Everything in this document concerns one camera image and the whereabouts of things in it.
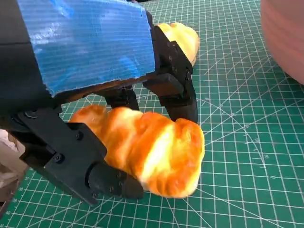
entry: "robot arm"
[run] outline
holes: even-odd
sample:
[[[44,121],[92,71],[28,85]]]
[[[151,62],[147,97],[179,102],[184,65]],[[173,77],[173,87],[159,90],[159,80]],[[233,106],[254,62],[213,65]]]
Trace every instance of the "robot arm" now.
[[[0,128],[25,145],[20,159],[62,190],[90,204],[97,203],[98,193],[141,198],[143,188],[136,179],[104,162],[106,148],[91,130],[82,123],[65,123],[59,113],[62,104],[89,94],[103,96],[112,108],[138,110],[132,84],[143,83],[158,96],[172,120],[182,117],[197,122],[192,64],[178,43],[170,42],[153,25],[151,14],[144,11],[151,28],[153,72],[52,95],[43,81],[18,3],[2,0],[0,10],[0,31],[4,31],[0,33]]]

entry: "blue painter's tape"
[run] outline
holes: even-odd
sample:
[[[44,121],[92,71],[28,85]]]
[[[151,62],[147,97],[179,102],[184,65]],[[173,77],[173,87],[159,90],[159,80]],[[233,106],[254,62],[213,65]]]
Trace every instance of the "blue painter's tape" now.
[[[155,70],[145,9],[125,0],[18,0],[52,96]]]

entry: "green cutting mat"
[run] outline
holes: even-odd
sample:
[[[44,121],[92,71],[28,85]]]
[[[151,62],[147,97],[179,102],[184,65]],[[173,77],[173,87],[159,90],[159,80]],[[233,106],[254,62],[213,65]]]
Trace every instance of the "green cutting mat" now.
[[[100,197],[93,208],[27,173],[1,227],[8,228],[303,228],[304,87],[267,52],[258,0],[153,0],[154,23],[182,22],[200,36],[194,67],[206,154],[195,193],[131,201]],[[142,111],[166,114],[142,85]],[[63,119],[89,96],[64,105]]]

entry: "bolt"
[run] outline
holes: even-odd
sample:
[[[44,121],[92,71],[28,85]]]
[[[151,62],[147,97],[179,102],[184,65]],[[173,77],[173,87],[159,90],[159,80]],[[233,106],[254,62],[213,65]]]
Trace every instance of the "bolt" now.
[[[187,72],[187,80],[188,81],[192,80],[192,74],[190,73],[190,71]]]
[[[63,160],[64,160],[64,156],[62,154],[58,153],[58,154],[55,155],[55,162],[56,163],[60,164],[60,163],[63,162]]]
[[[98,197],[98,193],[93,192],[92,196],[93,196],[93,198],[95,198],[95,199],[96,199],[96,198]]]
[[[82,140],[83,136],[84,136],[84,134],[82,134],[81,131],[79,131],[79,132],[75,135],[75,137],[76,137],[77,140]]]

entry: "black plastic bracket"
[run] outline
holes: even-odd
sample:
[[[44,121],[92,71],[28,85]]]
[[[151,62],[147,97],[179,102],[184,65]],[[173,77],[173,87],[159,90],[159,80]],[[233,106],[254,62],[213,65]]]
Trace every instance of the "black plastic bracket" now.
[[[156,48],[160,57],[160,70],[143,86],[155,93],[170,118],[198,121],[196,94],[191,75],[193,67],[176,41],[170,42],[162,30],[154,27]]]
[[[26,147],[20,158],[67,193],[92,205],[99,192],[143,197],[136,179],[105,163],[105,146],[85,124],[65,123],[51,108],[20,113],[18,118],[30,129],[17,133]]]
[[[107,104],[112,108],[124,106],[133,110],[139,110],[136,94],[132,88],[132,85],[116,89],[101,90],[96,92],[96,94],[103,96]]]

